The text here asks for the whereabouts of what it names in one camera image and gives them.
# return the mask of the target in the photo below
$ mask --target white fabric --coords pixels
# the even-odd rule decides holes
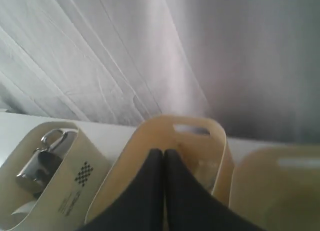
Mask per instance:
[[[319,1],[0,0],[0,96],[37,116],[207,116],[318,141]]]

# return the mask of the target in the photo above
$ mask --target checkered logo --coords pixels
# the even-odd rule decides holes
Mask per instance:
[[[84,162],[83,166],[81,167],[81,171],[78,173],[74,181],[76,181],[79,185],[84,187],[93,170],[94,168],[91,167],[88,162]]]

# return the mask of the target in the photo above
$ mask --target bin handle hole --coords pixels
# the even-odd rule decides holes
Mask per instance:
[[[208,129],[187,124],[174,124],[173,129],[178,133],[191,133],[194,135],[210,136]]]

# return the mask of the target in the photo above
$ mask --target beige storage bin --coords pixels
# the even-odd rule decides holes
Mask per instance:
[[[176,131],[176,125],[204,128],[209,134]],[[86,223],[119,197],[152,148],[176,149],[196,179],[228,205],[234,163],[224,129],[211,119],[162,115],[147,120],[134,132],[95,196]]]
[[[319,231],[320,147],[248,155],[234,169],[229,208],[268,231]]]
[[[42,195],[35,199],[17,184],[16,175],[35,149],[43,145],[42,136],[53,129],[77,130],[77,135]],[[83,225],[89,205],[110,167],[108,160],[74,123],[40,124],[23,138],[0,168],[0,230],[76,230]],[[82,169],[90,173],[86,180]]]

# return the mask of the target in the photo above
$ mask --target white curtain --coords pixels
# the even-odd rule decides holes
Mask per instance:
[[[319,1],[0,0],[0,97],[37,116],[205,116],[317,142]]]

